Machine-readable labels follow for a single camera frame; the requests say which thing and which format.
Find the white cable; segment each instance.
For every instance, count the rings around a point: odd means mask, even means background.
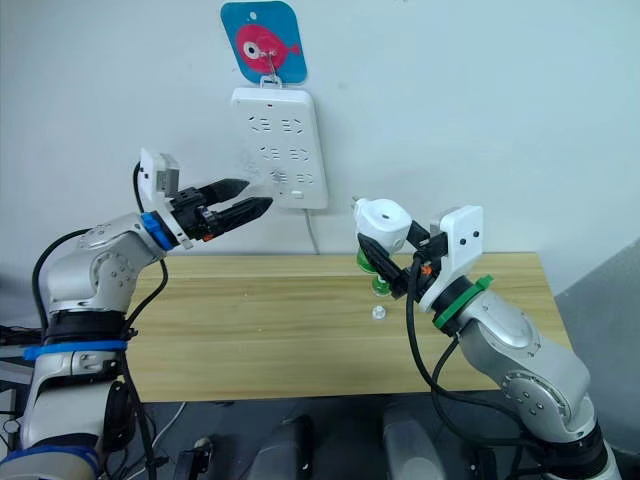
[[[309,238],[311,239],[311,243],[313,244],[313,251],[316,255],[320,255],[320,250],[318,249],[318,242],[316,241],[316,236],[313,234],[313,228],[311,228],[311,217],[309,217],[309,210],[303,208],[304,219],[307,223],[307,232],[309,232]]]
[[[176,413],[174,414],[173,418],[171,420],[169,420],[169,423],[167,423],[164,428],[162,430],[160,430],[158,432],[158,434],[155,436],[155,438],[153,439],[153,441],[151,442],[151,448],[156,448],[156,446],[158,445],[158,442],[160,442],[160,439],[162,438],[162,436],[167,433],[167,431],[173,426],[174,423],[176,423],[176,420],[178,420],[178,417],[180,416],[180,414],[182,413],[182,411],[184,410],[184,407],[187,406],[187,402],[182,402],[180,404],[180,407],[178,407],[178,410],[176,411]],[[138,470],[136,473],[133,473],[132,475],[130,475],[129,477],[127,477],[126,480],[133,480],[134,478],[136,478],[139,475],[142,475],[145,470],[147,469],[147,467],[142,467],[140,470]]]
[[[167,430],[169,430],[173,426],[173,424],[176,423],[176,420],[178,419],[178,417],[180,416],[180,414],[184,410],[184,407],[186,407],[186,406],[187,406],[187,402],[182,402],[182,404],[178,408],[178,411],[175,413],[173,418],[171,420],[169,420],[169,423],[167,423],[167,425],[162,430],[160,430],[160,432],[158,432],[158,434],[156,435],[156,438],[154,438],[153,442],[151,442],[151,447],[152,448],[155,448],[156,445],[158,445],[158,442],[162,438],[162,435],[167,433]]]

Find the power cord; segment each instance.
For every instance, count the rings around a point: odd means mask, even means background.
[[[413,356],[413,360],[416,364],[416,367],[418,367],[418,371],[422,375],[422,378],[429,385],[429,387],[431,387],[431,391],[433,392],[434,405],[438,415],[442,419],[442,422],[454,434],[456,434],[463,440],[474,445],[483,446],[483,447],[502,447],[502,446],[521,445],[523,447],[528,447],[528,448],[540,451],[540,445],[538,445],[537,442],[527,438],[523,438],[523,437],[490,438],[490,437],[483,437],[480,435],[469,433],[461,429],[460,427],[458,427],[445,413],[440,403],[440,396],[448,398],[450,400],[454,400],[454,401],[460,401],[460,402],[470,403],[474,405],[479,405],[482,407],[493,408],[494,410],[497,410],[509,416],[520,426],[521,429],[524,429],[524,425],[522,424],[522,421],[520,420],[520,418],[517,417],[515,412],[494,402],[490,402],[490,401],[482,400],[478,398],[472,398],[472,397],[469,397],[468,395],[449,392],[448,390],[441,387],[437,383],[436,379],[431,377],[431,374],[427,370],[427,367],[425,366],[424,361],[422,360],[422,356],[420,354],[420,348],[418,346],[418,340],[416,337],[415,322],[414,322],[413,303],[416,298],[417,280],[420,274],[420,267],[421,267],[421,260],[419,258],[415,258],[411,265],[411,269],[409,273],[408,289],[407,289],[407,302],[406,302],[407,334],[409,336],[409,346],[411,347],[411,354]],[[458,339],[454,338],[454,340],[451,342],[449,347],[447,347],[442,357],[440,358],[440,361],[438,362],[440,364],[440,369],[442,369],[442,366],[444,366],[444,363],[449,358],[449,356],[453,353],[457,345],[458,345]]]
[[[318,242],[316,240],[316,236],[313,233],[313,228],[311,228],[311,217],[309,216],[309,210],[306,208],[303,208],[302,211],[304,212],[304,220],[307,224],[307,233],[309,234],[309,239],[311,240],[311,244],[313,245],[313,252],[316,255],[320,255],[320,250],[318,249]]]

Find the black cable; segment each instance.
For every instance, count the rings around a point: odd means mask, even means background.
[[[509,415],[510,418],[513,418],[512,411],[505,409],[501,405],[498,406],[493,402],[487,402],[485,400],[480,400],[480,399],[471,399],[466,396],[464,400],[462,400],[459,395],[453,395],[451,392],[445,390],[440,385],[438,385],[438,383],[434,381],[434,379],[429,374],[429,371],[427,370],[427,367],[425,366],[422,360],[422,356],[420,355],[420,347],[418,346],[418,340],[416,337],[414,314],[413,314],[413,302],[415,301],[415,298],[416,298],[416,284],[418,280],[418,275],[420,274],[420,267],[421,267],[420,259],[415,258],[411,265],[411,270],[409,273],[409,284],[407,289],[407,303],[406,303],[407,334],[409,336],[409,346],[411,347],[411,354],[413,356],[413,360],[416,364],[416,367],[418,367],[418,371],[422,375],[422,378],[424,378],[425,382],[427,382],[429,387],[431,387],[432,392],[434,393],[433,395],[434,405],[436,407],[436,411],[438,412],[438,415],[442,419],[442,422],[449,428],[449,430],[451,430],[457,436],[474,445],[479,445],[484,447],[522,445],[532,449],[539,450],[540,446],[535,441],[529,440],[526,438],[520,438],[520,437],[489,438],[489,437],[483,437],[480,435],[474,435],[474,434],[468,433],[465,430],[459,428],[455,423],[453,423],[445,413],[444,409],[442,408],[442,405],[440,404],[439,395],[442,395],[443,397],[449,398],[451,400],[464,401],[465,403],[472,403],[475,405],[494,408],[502,413]],[[449,345],[447,350],[445,350],[445,353],[441,357],[440,362],[438,362],[441,364],[440,368],[442,368],[442,365],[444,365],[444,362],[446,362],[447,358],[449,357],[449,355],[451,355],[451,353],[456,348],[456,346],[457,346],[457,338],[455,338],[454,341],[451,342],[451,344]],[[519,418],[517,419],[517,422],[518,422],[518,425],[522,425],[522,422]]]
[[[142,438],[142,446],[144,447],[144,454],[147,459],[146,471],[149,480],[156,480],[156,458],[153,453],[153,446],[151,445],[151,436],[149,435],[149,426],[147,425],[146,414],[144,407],[140,401],[140,396],[131,378],[131,372],[129,371],[129,364],[127,363],[127,354],[123,351],[120,353],[120,360],[122,364],[122,376],[127,385],[129,385],[129,394],[131,395],[131,402],[133,403],[133,409],[138,417],[138,425],[140,426],[140,437]]]
[[[122,460],[120,460],[120,464],[118,465],[118,468],[114,470],[113,474],[109,473],[109,469],[108,469],[109,457],[107,457],[107,460],[104,463],[104,472],[107,474],[107,476],[110,479],[116,480],[117,478],[119,478],[118,475],[120,475],[120,472],[124,469],[124,466],[127,463],[127,460],[129,460],[129,447],[124,447],[124,453],[122,454]]]
[[[42,266],[47,260],[47,257],[49,257],[49,255],[51,255],[51,252],[53,252],[56,248],[58,248],[67,240],[83,235],[88,231],[88,228],[83,228],[81,230],[76,230],[75,232],[67,233],[66,235],[58,238],[55,242],[49,245],[44,252],[42,252],[42,255],[40,255],[40,258],[38,258],[35,267],[33,267],[33,273],[31,274],[31,290],[33,292],[33,299],[35,300],[36,307],[38,309],[38,315],[40,316],[40,325],[42,327],[42,341],[44,341],[47,334],[47,328],[49,327],[49,321],[47,320],[47,311],[44,309],[42,294],[40,293],[40,271],[42,270]]]
[[[415,276],[411,277],[411,278],[417,280],[417,274]],[[426,367],[424,365],[424,362],[422,361],[422,357],[420,355],[420,349],[418,347],[418,342],[416,340],[416,333],[415,333],[415,326],[414,326],[415,322],[414,322],[413,317],[414,317],[414,315],[413,315],[413,303],[411,304],[411,307],[409,307],[409,304],[408,304],[408,301],[407,301],[407,331],[409,333],[409,343],[411,345],[411,353],[413,354],[413,359],[414,359],[414,361],[416,363],[416,366],[418,367],[418,370],[422,374],[422,377],[427,382],[427,384],[431,387],[431,389],[437,391],[440,395],[442,395],[443,397],[448,398],[450,400],[454,400],[454,401],[458,401],[458,402],[464,402],[464,403],[470,403],[472,405],[478,405],[478,406],[481,406],[481,407],[487,407],[487,408],[492,408],[494,410],[497,410],[498,412],[503,413],[504,415],[507,415],[509,418],[511,418],[514,422],[516,422],[518,424],[518,426],[521,429],[524,429],[525,427],[524,427],[524,424],[522,423],[522,420],[520,419],[518,414],[516,412],[514,412],[513,410],[511,410],[511,409],[509,409],[509,408],[507,408],[507,407],[505,407],[503,405],[500,405],[499,403],[491,402],[489,400],[483,400],[483,399],[480,399],[480,398],[473,398],[473,397],[470,397],[469,395],[450,392],[450,391],[444,389],[443,387],[441,387],[437,382],[434,382],[434,381],[430,380],[429,373],[427,372],[427,369],[426,369]]]
[[[158,427],[156,425],[156,422],[153,420],[153,418],[151,418],[151,415],[149,415],[147,412],[144,413],[145,417],[147,417],[147,419],[149,420],[149,422],[151,423],[151,430],[153,431],[153,438],[156,438],[156,434],[157,434],[157,430]],[[127,478],[127,476],[133,471],[135,470],[138,465],[140,464],[140,462],[142,462],[145,458],[144,453],[142,455],[140,455],[136,460],[133,461],[133,463],[131,463],[130,465],[126,466],[126,467],[119,467],[118,471],[115,472],[115,475],[117,476],[116,478],[119,479],[125,479]]]
[[[513,456],[513,460],[511,461],[511,473],[515,472],[520,468],[520,462],[522,461],[522,454],[524,453],[524,448],[522,446],[516,447],[516,453]]]
[[[511,472],[505,477],[505,480],[515,480],[516,478],[524,477],[527,475],[542,475],[548,472],[549,471],[544,467],[522,468],[520,470]]]
[[[139,173],[140,173],[140,162],[138,162],[133,169],[132,181],[133,181],[133,193],[136,197],[136,204],[138,205],[138,210],[140,210],[140,213],[143,213],[144,209],[142,207],[142,200],[140,199],[140,190],[138,189]],[[127,319],[123,327],[124,336],[128,335],[131,325],[133,324],[135,319],[138,318],[138,315],[140,315],[140,312],[142,312],[142,310],[144,310],[147,305],[149,305],[158,295],[160,295],[160,292],[162,292],[162,290],[164,290],[164,287],[167,286],[167,282],[169,281],[169,270],[167,269],[167,264],[165,263],[164,259],[161,259],[159,263],[160,263],[160,268],[162,269],[162,280],[160,281],[160,285],[158,285],[156,289],[153,292],[151,292],[151,294],[147,298],[145,298],[142,302],[140,302],[138,306],[133,310],[133,312],[131,312],[131,315],[129,315],[129,318]]]
[[[11,452],[12,449],[9,446],[9,442],[2,435],[0,435],[0,439],[2,439],[2,443],[4,443],[7,446],[7,452]]]
[[[133,167],[133,194],[136,197],[136,204],[138,205],[138,210],[140,213],[144,212],[144,208],[142,208],[142,200],[140,200],[140,189],[138,188],[138,174],[140,173],[140,162],[136,163],[136,166]]]
[[[136,164],[133,169],[132,175],[132,184],[133,184],[133,193],[136,199],[136,204],[138,205],[138,210],[140,213],[144,212],[144,208],[142,206],[142,200],[140,199],[140,190],[138,188],[138,174],[140,173],[140,162]],[[159,294],[162,292],[164,287],[167,285],[169,281],[169,271],[167,270],[167,265],[164,260],[160,260],[160,267],[162,268],[162,280],[160,281],[160,285],[156,287],[156,289],[151,292],[142,302],[138,304],[138,306],[131,312],[129,318],[127,318],[123,329],[122,335],[123,337],[127,337],[129,335],[129,329],[133,322],[138,318],[142,310],[149,305]],[[129,371],[129,364],[127,363],[127,356],[125,352],[121,354],[122,359],[122,374],[124,376],[125,382],[129,385],[129,391],[131,395],[131,401],[133,403],[134,411],[136,412],[136,416],[138,417],[138,425],[140,426],[140,436],[142,438],[142,444],[144,447],[144,457],[146,457],[146,469],[148,472],[148,478],[154,480],[157,476],[156,472],[156,458],[153,452],[152,438],[149,435],[149,426],[147,425],[148,415],[144,411],[144,406],[140,401],[140,397],[138,395],[138,391],[133,383],[133,379],[131,378],[131,372]],[[154,429],[154,437],[155,437],[155,422],[151,420],[153,429]],[[130,467],[123,469],[121,476],[126,475],[131,469],[135,468],[135,465],[139,463],[139,461],[134,462]]]

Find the robotic arm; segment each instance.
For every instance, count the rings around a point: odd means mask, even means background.
[[[179,168],[142,150],[138,187],[147,212],[82,235],[50,269],[49,326],[35,360],[21,429],[22,450],[0,463],[0,479],[93,480],[109,452],[132,438],[131,389],[118,380],[135,335],[125,319],[140,271],[178,245],[209,241],[260,217],[271,198],[248,198],[213,212],[248,185],[225,179],[178,191]]]
[[[582,361],[489,290],[490,276],[475,283],[466,277],[482,254],[481,207],[445,212],[430,232],[385,199],[357,200],[354,217],[362,252],[395,298],[406,294],[413,280],[410,270],[398,267],[390,255],[405,240],[416,248],[420,310],[435,311],[434,325],[457,336],[467,361],[513,402],[545,452],[537,453],[537,460],[548,467],[548,478],[620,478],[587,394],[590,376]]]

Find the sticker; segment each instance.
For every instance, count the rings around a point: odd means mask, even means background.
[[[275,73],[283,83],[302,83],[307,65],[302,53],[296,14],[284,2],[225,3],[222,23],[247,80],[260,83]]]

